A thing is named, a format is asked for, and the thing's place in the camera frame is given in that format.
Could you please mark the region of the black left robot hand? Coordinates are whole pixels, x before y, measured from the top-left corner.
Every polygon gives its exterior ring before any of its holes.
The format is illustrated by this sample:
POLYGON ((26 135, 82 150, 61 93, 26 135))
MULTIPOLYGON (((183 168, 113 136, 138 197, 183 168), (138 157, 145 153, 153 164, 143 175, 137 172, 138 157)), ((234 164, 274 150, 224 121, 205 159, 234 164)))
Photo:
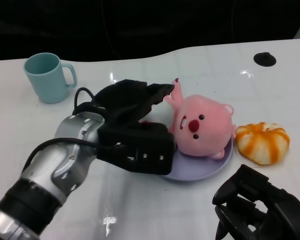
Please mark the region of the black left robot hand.
POLYGON ((151 112, 174 90, 173 84, 124 79, 109 85, 95 95, 95 102, 103 107, 117 124, 136 122, 151 112))

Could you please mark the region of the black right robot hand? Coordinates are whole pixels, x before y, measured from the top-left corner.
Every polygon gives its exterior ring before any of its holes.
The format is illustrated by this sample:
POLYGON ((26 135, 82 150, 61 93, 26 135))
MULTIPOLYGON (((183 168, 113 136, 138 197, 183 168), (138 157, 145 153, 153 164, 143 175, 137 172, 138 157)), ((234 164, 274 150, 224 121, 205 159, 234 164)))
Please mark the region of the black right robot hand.
POLYGON ((300 240, 300 201, 268 180, 243 164, 217 190, 217 240, 300 240))

